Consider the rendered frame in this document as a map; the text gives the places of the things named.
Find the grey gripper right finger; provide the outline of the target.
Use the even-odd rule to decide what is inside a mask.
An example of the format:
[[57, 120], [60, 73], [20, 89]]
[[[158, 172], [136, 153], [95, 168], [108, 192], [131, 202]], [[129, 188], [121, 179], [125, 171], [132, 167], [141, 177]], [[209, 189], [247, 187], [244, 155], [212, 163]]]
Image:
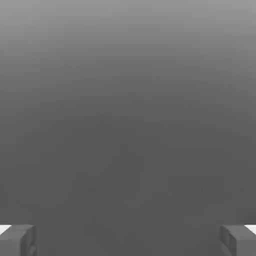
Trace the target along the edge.
[[221, 225], [221, 256], [256, 256], [256, 224]]

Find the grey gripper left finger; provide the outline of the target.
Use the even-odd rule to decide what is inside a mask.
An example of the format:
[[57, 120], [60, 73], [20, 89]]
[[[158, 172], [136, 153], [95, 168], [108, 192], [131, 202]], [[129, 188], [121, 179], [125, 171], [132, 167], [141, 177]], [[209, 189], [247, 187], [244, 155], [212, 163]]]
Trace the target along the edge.
[[33, 224], [0, 224], [0, 256], [38, 256]]

